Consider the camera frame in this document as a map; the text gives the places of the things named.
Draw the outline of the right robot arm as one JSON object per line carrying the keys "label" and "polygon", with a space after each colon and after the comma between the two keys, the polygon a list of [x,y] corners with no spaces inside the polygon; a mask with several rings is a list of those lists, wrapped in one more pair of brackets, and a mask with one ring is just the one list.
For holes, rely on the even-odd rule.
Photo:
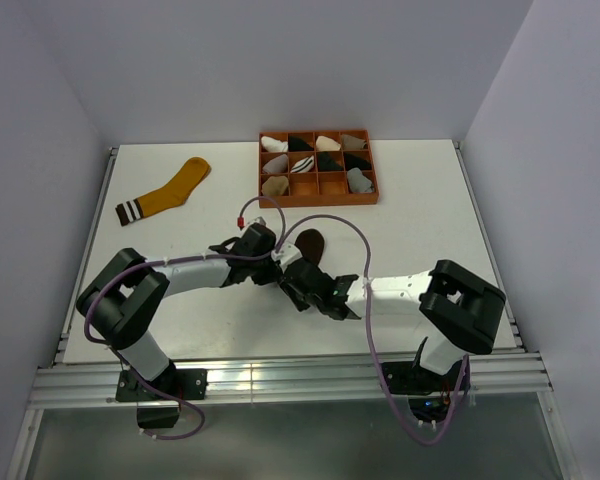
{"label": "right robot arm", "polygon": [[492,353],[506,301],[499,288],[451,260],[418,274],[366,279],[331,277],[299,259],[286,267],[279,286],[298,310],[314,307],[333,320],[424,316],[435,332],[421,342],[412,370],[426,390],[437,388],[465,355]]}

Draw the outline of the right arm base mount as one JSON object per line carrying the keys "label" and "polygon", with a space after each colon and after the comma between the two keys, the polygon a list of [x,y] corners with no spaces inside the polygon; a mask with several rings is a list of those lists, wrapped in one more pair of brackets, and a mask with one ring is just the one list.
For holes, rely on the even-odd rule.
{"label": "right arm base mount", "polygon": [[459,400],[458,406],[465,402],[471,375],[469,362],[463,366],[462,360],[455,362],[444,375],[424,369],[420,360],[427,341],[425,338],[420,343],[413,360],[382,362],[381,369],[389,392],[415,396],[415,400],[408,401],[411,413],[418,421],[434,427],[446,419],[453,397]]}

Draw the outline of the dark brown sock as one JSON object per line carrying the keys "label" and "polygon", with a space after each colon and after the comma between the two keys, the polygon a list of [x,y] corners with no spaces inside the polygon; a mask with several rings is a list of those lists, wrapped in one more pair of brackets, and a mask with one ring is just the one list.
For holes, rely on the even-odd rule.
{"label": "dark brown sock", "polygon": [[320,264],[325,250],[325,239],[317,229],[302,231],[296,237],[294,245],[307,261],[316,266]]}

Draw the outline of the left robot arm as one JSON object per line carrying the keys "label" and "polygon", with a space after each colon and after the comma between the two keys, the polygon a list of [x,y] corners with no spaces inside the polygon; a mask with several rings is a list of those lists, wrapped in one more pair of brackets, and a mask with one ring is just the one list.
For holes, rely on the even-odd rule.
{"label": "left robot arm", "polygon": [[76,309],[87,328],[94,327],[139,377],[139,388],[163,399],[175,386],[175,366],[158,346],[149,325],[169,296],[225,288],[252,278],[258,284],[275,280],[271,251],[276,235],[255,223],[242,236],[206,250],[193,262],[151,262],[133,248],[120,250],[79,295]]}

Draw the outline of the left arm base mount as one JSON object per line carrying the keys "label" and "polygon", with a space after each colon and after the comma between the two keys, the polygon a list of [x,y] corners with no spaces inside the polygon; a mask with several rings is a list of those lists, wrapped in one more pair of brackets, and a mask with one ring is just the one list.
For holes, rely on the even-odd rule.
{"label": "left arm base mount", "polygon": [[[203,400],[207,387],[206,369],[167,369],[154,381],[148,384],[156,390],[181,400]],[[140,381],[129,371],[120,373],[115,401],[118,403],[143,403],[160,401],[160,397],[153,391],[144,387]],[[149,407],[138,406],[136,420],[140,428],[149,430],[164,430],[173,428],[179,420],[182,407]]]}

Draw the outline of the grey sock black stripes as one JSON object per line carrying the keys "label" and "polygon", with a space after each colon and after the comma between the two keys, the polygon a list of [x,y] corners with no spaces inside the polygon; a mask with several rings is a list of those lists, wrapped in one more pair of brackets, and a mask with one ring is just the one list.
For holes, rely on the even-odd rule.
{"label": "grey sock black stripes", "polygon": [[357,167],[347,171],[347,182],[351,193],[370,194],[375,192],[373,182]]}

